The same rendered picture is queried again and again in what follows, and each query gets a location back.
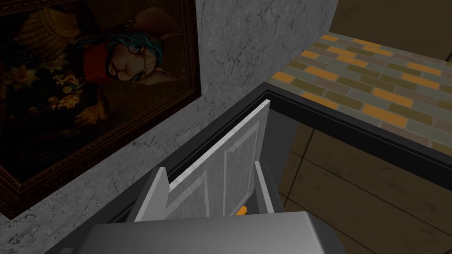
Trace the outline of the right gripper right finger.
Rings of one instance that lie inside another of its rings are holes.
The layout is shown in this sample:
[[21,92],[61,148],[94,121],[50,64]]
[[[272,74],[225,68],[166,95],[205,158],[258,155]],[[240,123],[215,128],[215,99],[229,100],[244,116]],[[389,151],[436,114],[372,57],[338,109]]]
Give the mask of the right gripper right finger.
[[264,162],[254,162],[255,190],[259,214],[285,212],[278,189],[271,174],[270,168]]

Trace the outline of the dark framed portrait painting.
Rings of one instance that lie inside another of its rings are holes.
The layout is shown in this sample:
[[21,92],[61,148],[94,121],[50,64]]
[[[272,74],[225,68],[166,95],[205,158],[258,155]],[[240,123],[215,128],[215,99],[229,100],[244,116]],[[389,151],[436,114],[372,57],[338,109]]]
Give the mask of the dark framed portrait painting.
[[201,96],[196,0],[0,0],[8,219]]

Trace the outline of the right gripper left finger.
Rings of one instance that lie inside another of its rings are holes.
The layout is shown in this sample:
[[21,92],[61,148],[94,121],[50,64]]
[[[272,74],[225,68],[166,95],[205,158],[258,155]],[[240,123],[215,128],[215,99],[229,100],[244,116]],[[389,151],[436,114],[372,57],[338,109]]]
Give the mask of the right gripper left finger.
[[169,191],[170,185],[166,168],[152,169],[126,221],[140,222],[165,219]]

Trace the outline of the grey marble door leaf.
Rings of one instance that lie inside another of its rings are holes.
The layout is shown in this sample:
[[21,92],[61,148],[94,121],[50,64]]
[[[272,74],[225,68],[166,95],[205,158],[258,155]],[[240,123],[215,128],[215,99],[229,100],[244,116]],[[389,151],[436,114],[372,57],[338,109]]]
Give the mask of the grey marble door leaf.
[[263,101],[170,183],[167,219],[238,212],[253,192],[269,109]]

